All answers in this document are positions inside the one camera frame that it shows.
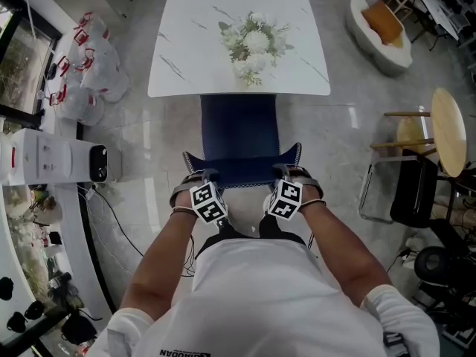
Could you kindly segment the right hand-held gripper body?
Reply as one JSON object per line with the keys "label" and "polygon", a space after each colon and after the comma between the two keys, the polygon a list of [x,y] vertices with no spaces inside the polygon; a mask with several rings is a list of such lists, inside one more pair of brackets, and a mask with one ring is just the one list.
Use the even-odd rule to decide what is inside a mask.
{"label": "right hand-held gripper body", "polygon": [[[264,201],[264,214],[289,221],[304,206],[312,203],[324,203],[324,192],[321,186],[305,168],[291,164],[275,164],[273,170],[277,178],[271,187],[271,194]],[[315,185],[319,189],[322,199],[307,202],[302,206],[302,186],[304,184]]]}

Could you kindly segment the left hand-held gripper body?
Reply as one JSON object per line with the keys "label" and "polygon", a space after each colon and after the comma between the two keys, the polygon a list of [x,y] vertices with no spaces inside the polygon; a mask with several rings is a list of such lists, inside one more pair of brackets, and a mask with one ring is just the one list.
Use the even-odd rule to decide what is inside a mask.
{"label": "left hand-held gripper body", "polygon": [[216,179],[219,173],[215,169],[200,170],[186,176],[180,185],[174,188],[170,197],[170,206],[177,208],[176,198],[182,193],[188,193],[191,210],[204,223],[218,224],[228,217],[228,206],[219,192]]}

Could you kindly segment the person's right hand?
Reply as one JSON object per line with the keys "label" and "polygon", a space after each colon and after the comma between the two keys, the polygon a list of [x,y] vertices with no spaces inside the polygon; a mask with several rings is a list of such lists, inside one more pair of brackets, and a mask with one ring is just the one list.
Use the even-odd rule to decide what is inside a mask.
{"label": "person's right hand", "polygon": [[321,193],[315,185],[304,184],[302,186],[302,206],[304,206],[307,202],[314,202],[315,200],[320,199],[322,199]]}

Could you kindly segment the person's left hand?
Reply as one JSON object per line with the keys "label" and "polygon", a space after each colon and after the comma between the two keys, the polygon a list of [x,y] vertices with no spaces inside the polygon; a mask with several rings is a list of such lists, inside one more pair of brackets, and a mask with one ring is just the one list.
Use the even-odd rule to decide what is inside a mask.
{"label": "person's left hand", "polygon": [[172,207],[173,208],[181,207],[181,208],[191,209],[192,208],[192,200],[191,200],[191,196],[190,196],[190,191],[189,190],[179,191],[173,199]]}

